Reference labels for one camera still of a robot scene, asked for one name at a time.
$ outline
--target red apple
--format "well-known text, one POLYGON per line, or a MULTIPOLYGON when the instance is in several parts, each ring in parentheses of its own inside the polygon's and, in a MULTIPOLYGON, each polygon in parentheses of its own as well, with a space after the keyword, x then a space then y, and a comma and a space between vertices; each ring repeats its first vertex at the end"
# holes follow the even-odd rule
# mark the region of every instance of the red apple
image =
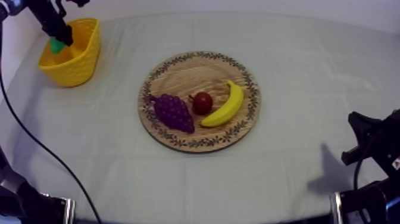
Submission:
POLYGON ((213 98, 206 92, 198 92, 195 97, 189 96, 193 104, 193 112, 197 115, 208 114, 213 107, 213 98))

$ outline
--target green object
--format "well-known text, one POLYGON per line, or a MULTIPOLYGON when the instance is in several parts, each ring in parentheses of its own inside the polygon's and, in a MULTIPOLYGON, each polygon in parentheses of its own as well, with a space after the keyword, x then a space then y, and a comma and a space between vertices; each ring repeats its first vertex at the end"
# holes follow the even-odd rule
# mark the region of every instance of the green object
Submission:
POLYGON ((58 41, 55 38, 50 38, 50 45, 51 45, 51 52, 53 54, 60 53, 63 50, 63 48, 65 47, 64 43, 62 43, 61 41, 58 41))

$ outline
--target apple stem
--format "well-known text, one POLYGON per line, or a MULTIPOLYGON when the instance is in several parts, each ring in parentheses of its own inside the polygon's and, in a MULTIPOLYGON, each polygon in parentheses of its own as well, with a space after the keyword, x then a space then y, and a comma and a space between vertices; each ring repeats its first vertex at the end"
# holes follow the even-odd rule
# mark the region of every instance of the apple stem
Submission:
POLYGON ((195 99, 191 95, 189 95, 189 102, 193 103, 194 100, 195 99))

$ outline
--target black cable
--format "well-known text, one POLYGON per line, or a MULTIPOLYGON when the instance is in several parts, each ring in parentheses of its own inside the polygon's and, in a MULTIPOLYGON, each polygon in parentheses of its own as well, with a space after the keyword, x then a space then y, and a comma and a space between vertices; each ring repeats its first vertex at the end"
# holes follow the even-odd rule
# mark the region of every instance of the black cable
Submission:
POLYGON ((15 118, 15 120, 17 121, 17 123, 21 126, 21 128, 38 144, 40 145, 44 150, 46 150, 51 156, 53 156, 58 162, 60 162, 62 164, 62 166, 65 167, 65 169, 71 174, 71 176, 74 178, 74 180, 78 183, 80 189, 83 191, 83 194, 85 195, 87 201, 89 202, 89 205, 91 207, 91 209, 93 210, 93 213, 96 216, 96 220, 99 224, 102 224, 102 221, 100 219, 100 216, 92 202, 92 199, 90 199, 90 196, 88 194, 88 192, 85 190, 84 186, 82 185, 82 183, 80 182, 80 180, 78 179, 78 177, 74 174, 74 172, 66 165, 66 163, 64 161, 62 161, 55 153, 53 153, 45 144, 41 143, 40 140, 38 140, 32 133, 30 133, 30 131, 25 127, 25 125, 21 122, 21 120, 18 118, 18 116, 16 115, 13 107, 10 104, 10 101, 8 100, 7 97, 7 93, 5 91, 5 87, 4 87, 4 83, 3 83, 3 76, 1 73, 1 51, 2 51, 2 35, 3 35, 3 25, 2 23, 0 23, 0 85, 1 85, 1 91, 3 93, 4 96, 4 100, 8 106, 8 109, 10 109, 10 112, 12 114, 12 116, 15 118))
MULTIPOLYGON (((358 189, 358 174, 360 173, 360 168, 361 165, 363 164, 364 159, 366 158, 370 148, 372 147, 373 144, 373 140, 371 140, 371 142, 368 143, 367 147, 365 148, 365 150, 362 152, 361 157, 358 159, 357 164, 355 166, 355 170, 354 170, 354 176, 353 176, 353 190, 356 191, 358 189)), ((360 214, 360 217, 362 219, 362 222, 367 224, 368 221, 364 216, 364 212, 362 210, 358 211, 360 214)))

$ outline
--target white wall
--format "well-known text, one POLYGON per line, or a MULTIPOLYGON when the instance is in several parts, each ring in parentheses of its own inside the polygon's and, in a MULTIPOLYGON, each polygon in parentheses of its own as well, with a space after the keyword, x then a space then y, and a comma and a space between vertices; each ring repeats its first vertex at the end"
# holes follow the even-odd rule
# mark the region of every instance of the white wall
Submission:
POLYGON ((65 3, 66 19, 108 20, 148 14, 204 11, 267 12, 323 18, 400 33, 399 0, 91 0, 84 8, 65 3))
POLYGON ((29 10, 24 10, 15 17, 8 17, 3 22, 1 72, 6 87, 39 33, 40 25, 29 10))

